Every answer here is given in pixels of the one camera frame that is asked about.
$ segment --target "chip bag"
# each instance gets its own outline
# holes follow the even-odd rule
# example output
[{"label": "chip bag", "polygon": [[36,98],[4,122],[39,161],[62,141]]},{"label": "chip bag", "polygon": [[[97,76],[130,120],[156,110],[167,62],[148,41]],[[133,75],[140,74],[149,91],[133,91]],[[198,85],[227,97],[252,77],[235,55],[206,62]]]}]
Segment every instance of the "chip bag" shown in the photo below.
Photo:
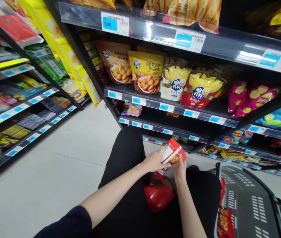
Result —
[{"label": "chip bag", "polygon": [[164,57],[145,52],[128,51],[135,90],[143,94],[159,92]]},{"label": "chip bag", "polygon": [[250,112],[271,101],[279,93],[279,88],[255,84],[247,91],[232,117],[245,117]]}]

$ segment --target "grocery aisle shelf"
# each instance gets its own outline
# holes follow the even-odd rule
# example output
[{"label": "grocery aisle shelf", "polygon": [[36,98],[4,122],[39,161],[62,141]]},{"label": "grocery aisle shelf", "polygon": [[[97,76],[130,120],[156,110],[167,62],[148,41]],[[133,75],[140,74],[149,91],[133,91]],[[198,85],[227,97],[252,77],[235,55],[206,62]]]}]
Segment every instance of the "grocery aisle shelf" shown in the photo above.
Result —
[{"label": "grocery aisle shelf", "polygon": [[8,111],[0,111],[0,123],[18,114],[19,112],[27,109],[28,107],[36,104],[37,102],[40,102],[41,100],[51,96],[52,94],[58,91],[59,90],[54,87],[48,87],[25,100],[18,101],[17,103],[13,104],[13,107]]},{"label": "grocery aisle shelf", "polygon": [[18,143],[16,143],[13,147],[9,148],[6,152],[4,152],[0,157],[0,166],[11,159],[14,155],[16,155],[19,151],[23,150],[26,146],[32,143],[35,139],[57,124],[60,120],[66,117],[69,113],[74,111],[77,107],[74,105],[68,106],[65,110],[62,110],[61,113],[55,115],[51,119],[49,119],[44,125],[40,128],[34,130],[32,133],[28,134],[26,137],[21,139]]},{"label": "grocery aisle shelf", "polygon": [[[100,31],[102,31],[101,13],[109,13],[104,9],[69,3],[66,0],[59,0],[59,9],[62,22]],[[224,60],[256,67],[264,67],[263,65],[265,62],[262,61],[260,64],[260,61],[265,54],[281,54],[281,40],[222,26],[219,27],[219,34],[216,35],[202,31],[198,23],[195,23],[191,27],[165,24],[163,23],[164,14],[156,13],[156,16],[149,17],[143,15],[143,11],[143,9],[137,8],[133,8],[133,11],[131,11],[128,6],[119,6],[117,7],[117,12],[111,12],[111,14],[129,18],[129,34],[126,34],[129,37],[197,52]],[[202,37],[204,38],[202,40],[203,43],[198,43],[197,39],[193,39],[195,40],[194,46],[197,47],[190,47],[191,39],[186,38],[187,40],[184,43],[180,41],[177,42],[175,38],[179,33],[182,35],[186,33],[194,34]],[[275,70],[276,67],[274,68],[273,66],[267,66],[266,68]]]}]

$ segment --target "store shelf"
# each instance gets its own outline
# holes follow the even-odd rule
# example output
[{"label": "store shelf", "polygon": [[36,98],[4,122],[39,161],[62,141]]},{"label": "store shelf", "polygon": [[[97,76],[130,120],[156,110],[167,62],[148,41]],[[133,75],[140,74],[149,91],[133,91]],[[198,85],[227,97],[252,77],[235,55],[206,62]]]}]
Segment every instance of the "store shelf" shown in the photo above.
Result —
[{"label": "store shelf", "polygon": [[43,126],[33,131],[25,138],[21,139],[18,143],[16,143],[13,147],[11,147],[9,150],[7,150],[1,155],[0,166],[3,165],[8,160],[10,160],[18,152],[23,150],[26,146],[32,143],[35,139],[37,139],[39,136],[41,136],[43,133],[45,133],[47,130],[49,130],[51,127],[53,127],[55,124],[57,124],[60,120],[62,120],[64,117],[66,117],[69,113],[71,113],[75,109],[76,106],[70,105],[61,113],[48,120],[47,123],[45,123]]},{"label": "store shelf", "polygon": [[227,112],[227,102],[222,98],[212,99],[205,109],[189,110],[179,101],[171,101],[160,97],[160,93],[154,95],[142,94],[135,90],[134,85],[122,85],[110,82],[104,86],[104,95],[109,98],[129,101],[159,109],[162,111],[174,112],[179,115],[196,118],[235,128],[239,119],[232,118]]},{"label": "store shelf", "polygon": [[8,111],[0,111],[0,123],[18,114],[19,112],[27,109],[28,107],[31,107],[32,105],[40,102],[41,100],[51,96],[52,94],[58,91],[59,90],[54,87],[48,87],[34,94],[33,96],[27,98],[26,100],[18,101],[17,103],[13,104],[13,107]]},{"label": "store shelf", "polygon": [[[69,3],[66,0],[59,0],[59,9],[62,22],[100,31],[103,30],[101,13],[109,13],[104,9]],[[131,11],[127,6],[119,6],[117,12],[111,14],[128,18],[129,31],[121,33],[113,30],[105,31],[281,72],[281,68],[277,69],[281,58],[276,59],[273,64],[274,67],[264,66],[265,62],[263,61],[265,54],[281,55],[281,40],[221,26],[219,27],[219,34],[216,35],[201,30],[198,23],[191,27],[175,26],[163,23],[164,14],[156,13],[156,16],[149,17],[143,13],[143,9],[133,8]],[[191,37],[186,38],[185,42],[176,41],[178,34],[192,34],[202,37],[202,39],[204,38],[203,43],[198,43],[196,39],[192,40]]]}]

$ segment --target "dark sleeve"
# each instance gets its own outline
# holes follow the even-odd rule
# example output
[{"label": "dark sleeve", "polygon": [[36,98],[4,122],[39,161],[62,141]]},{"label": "dark sleeve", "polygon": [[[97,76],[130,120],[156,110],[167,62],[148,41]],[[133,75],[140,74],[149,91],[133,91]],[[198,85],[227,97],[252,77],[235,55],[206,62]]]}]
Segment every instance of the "dark sleeve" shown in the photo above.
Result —
[{"label": "dark sleeve", "polygon": [[72,208],[59,221],[43,228],[34,238],[86,238],[92,230],[92,221],[82,206]]}]

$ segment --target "tiled floor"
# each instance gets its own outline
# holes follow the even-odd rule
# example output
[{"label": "tiled floor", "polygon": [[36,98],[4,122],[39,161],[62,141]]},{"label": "tiled floor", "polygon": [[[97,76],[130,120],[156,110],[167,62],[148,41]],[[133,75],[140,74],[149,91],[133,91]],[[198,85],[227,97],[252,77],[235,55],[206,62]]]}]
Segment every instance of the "tiled floor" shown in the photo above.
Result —
[{"label": "tiled floor", "polygon": [[[119,130],[103,103],[88,105],[9,166],[0,175],[0,237],[33,237],[93,193]],[[160,148],[144,146],[146,154]],[[201,170],[216,162],[188,155]],[[281,199],[281,177],[256,175]]]}]

